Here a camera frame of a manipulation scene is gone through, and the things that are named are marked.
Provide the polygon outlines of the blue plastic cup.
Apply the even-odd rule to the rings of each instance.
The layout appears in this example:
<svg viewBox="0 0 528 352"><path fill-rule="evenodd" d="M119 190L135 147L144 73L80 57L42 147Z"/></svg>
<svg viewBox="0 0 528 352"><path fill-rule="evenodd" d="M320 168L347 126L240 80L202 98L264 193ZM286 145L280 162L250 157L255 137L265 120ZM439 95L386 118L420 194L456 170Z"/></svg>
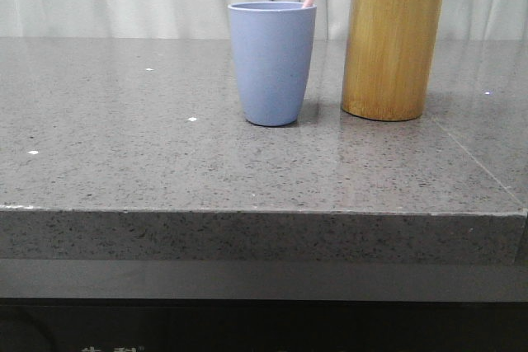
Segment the blue plastic cup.
<svg viewBox="0 0 528 352"><path fill-rule="evenodd" d="M294 123L309 80L317 8L266 1L232 3L228 10L246 120L266 127Z"/></svg>

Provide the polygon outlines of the bamboo cylindrical holder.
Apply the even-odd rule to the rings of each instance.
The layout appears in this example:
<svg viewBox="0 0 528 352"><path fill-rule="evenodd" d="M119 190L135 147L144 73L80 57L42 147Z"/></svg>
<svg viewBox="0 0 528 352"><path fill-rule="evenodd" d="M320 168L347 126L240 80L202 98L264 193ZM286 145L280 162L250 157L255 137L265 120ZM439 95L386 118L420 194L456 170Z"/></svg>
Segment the bamboo cylindrical holder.
<svg viewBox="0 0 528 352"><path fill-rule="evenodd" d="M369 120L422 115L442 0L351 0L342 109Z"/></svg>

